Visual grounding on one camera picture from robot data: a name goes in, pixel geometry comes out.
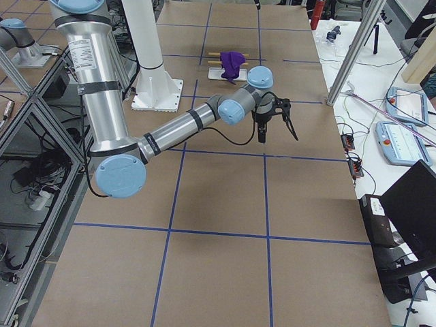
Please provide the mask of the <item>teach pendant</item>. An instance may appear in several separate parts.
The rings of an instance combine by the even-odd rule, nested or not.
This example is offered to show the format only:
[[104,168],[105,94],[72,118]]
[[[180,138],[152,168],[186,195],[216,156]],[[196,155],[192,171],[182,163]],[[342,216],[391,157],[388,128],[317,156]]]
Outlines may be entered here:
[[421,91],[390,87],[387,94],[386,110],[402,122],[423,127],[429,123],[427,100],[427,96]]
[[388,121],[379,121],[375,126],[375,134],[384,157],[389,164],[395,166],[413,166],[422,160],[428,166],[433,165],[421,138],[411,131],[416,126],[406,123],[405,127]]

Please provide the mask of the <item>black monitor with stand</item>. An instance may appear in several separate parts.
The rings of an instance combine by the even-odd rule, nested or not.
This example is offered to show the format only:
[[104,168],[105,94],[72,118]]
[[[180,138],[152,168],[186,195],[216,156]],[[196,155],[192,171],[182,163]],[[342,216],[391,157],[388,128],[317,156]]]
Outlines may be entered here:
[[373,257],[384,295],[391,303],[413,296],[420,273],[435,278],[435,172],[417,161],[379,199],[401,238],[417,257],[396,260],[395,249],[373,247]]

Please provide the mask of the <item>teach pendant far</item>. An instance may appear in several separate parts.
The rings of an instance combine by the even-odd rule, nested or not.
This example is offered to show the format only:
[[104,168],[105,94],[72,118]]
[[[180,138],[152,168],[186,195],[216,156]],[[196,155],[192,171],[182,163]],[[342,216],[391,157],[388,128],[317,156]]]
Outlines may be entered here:
[[421,91],[390,87],[387,94],[386,110],[402,122],[423,127],[429,123],[427,100],[427,96]]

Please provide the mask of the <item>black computer box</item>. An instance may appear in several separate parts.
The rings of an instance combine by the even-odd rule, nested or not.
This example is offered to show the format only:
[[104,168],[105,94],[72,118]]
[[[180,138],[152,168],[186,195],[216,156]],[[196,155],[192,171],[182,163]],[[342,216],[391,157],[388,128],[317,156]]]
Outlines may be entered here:
[[359,199],[362,220],[371,245],[394,248],[401,243],[394,237],[390,221],[379,201],[380,196],[365,194]]

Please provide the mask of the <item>orange connector block near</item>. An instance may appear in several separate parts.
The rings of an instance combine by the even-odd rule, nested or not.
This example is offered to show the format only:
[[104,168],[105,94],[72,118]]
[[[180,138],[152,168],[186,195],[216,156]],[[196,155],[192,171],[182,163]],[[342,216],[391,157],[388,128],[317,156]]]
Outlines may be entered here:
[[350,175],[353,180],[358,178],[362,178],[364,176],[364,172],[362,169],[362,160],[357,157],[349,157],[347,159]]

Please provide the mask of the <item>aluminium frame post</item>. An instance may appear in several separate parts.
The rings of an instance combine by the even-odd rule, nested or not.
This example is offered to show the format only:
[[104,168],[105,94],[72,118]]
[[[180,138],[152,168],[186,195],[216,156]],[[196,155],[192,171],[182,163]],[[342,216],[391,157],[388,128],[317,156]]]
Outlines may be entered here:
[[369,8],[360,22],[360,26],[352,40],[351,45],[349,46],[349,50],[347,51],[345,59],[339,69],[333,85],[330,88],[330,92],[326,99],[326,104],[328,106],[334,106],[334,103],[339,97],[339,94],[346,83],[354,64],[356,63],[359,52],[364,46],[364,42],[370,36],[373,26],[377,22],[377,17],[383,10],[386,2],[386,0],[370,2]]

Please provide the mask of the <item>purple towel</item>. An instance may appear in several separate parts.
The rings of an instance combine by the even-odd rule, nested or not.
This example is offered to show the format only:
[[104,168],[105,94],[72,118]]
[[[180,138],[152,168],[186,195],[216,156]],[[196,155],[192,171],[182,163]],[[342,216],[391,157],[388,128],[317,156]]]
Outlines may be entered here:
[[234,84],[234,80],[239,77],[241,65],[246,62],[245,56],[236,51],[221,52],[220,59],[224,69],[221,77]]

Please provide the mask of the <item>dark blue tool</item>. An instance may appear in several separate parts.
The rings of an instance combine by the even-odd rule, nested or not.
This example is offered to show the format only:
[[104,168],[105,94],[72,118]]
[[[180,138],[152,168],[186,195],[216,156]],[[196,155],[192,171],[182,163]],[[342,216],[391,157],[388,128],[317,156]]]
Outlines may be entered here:
[[335,26],[331,31],[327,32],[326,40],[329,42],[334,42],[338,35],[341,34],[340,26]]

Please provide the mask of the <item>red fire extinguisher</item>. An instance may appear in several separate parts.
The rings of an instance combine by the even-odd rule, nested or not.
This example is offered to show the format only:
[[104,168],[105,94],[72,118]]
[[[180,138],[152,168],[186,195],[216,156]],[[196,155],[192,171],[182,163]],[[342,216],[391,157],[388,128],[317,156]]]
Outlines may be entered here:
[[318,22],[322,16],[322,12],[324,9],[324,4],[325,4],[324,0],[317,0],[315,2],[313,13],[311,16],[311,21],[310,21],[310,26],[312,31],[317,29]]

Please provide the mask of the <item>teach pendant near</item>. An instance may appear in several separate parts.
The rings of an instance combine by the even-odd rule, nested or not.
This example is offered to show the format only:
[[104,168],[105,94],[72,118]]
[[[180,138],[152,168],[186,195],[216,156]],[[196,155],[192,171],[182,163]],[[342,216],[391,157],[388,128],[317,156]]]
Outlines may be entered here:
[[375,134],[384,157],[389,164],[395,166],[413,166],[422,160],[428,166],[433,165],[421,138],[411,131],[416,126],[406,123],[405,127],[388,121],[379,121],[375,126]]

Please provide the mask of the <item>white rack base tray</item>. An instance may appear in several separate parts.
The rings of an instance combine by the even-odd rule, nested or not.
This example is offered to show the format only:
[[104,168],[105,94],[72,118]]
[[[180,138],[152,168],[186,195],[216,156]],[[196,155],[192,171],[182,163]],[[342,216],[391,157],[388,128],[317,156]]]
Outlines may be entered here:
[[[209,80],[226,80],[221,75],[224,73],[224,68],[220,67],[210,67],[208,69],[208,79]],[[239,76],[234,78],[233,81],[246,81],[247,80],[247,69],[240,69]]]

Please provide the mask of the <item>orange connector block far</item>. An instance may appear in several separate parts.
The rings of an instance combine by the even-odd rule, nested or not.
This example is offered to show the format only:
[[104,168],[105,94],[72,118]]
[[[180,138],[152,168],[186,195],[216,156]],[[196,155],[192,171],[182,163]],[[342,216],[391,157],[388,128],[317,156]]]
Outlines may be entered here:
[[355,149],[354,136],[352,134],[341,134],[341,141],[345,152]]

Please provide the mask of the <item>brown paper table cover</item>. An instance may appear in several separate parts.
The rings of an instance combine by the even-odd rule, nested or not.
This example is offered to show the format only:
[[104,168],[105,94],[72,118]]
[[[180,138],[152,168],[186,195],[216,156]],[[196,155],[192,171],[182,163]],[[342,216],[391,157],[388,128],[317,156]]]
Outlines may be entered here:
[[180,112],[235,86],[208,52],[269,67],[292,102],[265,144],[221,121],[147,167],[134,197],[84,197],[34,326],[389,326],[303,9],[167,2],[158,20]]

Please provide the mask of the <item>orange connector block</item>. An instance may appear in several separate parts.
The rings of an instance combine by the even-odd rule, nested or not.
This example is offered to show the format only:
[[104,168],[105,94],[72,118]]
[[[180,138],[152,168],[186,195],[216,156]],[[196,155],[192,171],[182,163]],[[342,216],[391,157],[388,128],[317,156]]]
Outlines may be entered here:
[[354,136],[352,134],[341,134],[341,141],[345,152],[355,149]]
[[364,172],[362,169],[362,160],[357,157],[349,157],[347,159],[350,175],[353,180],[358,178],[362,178],[364,176]]

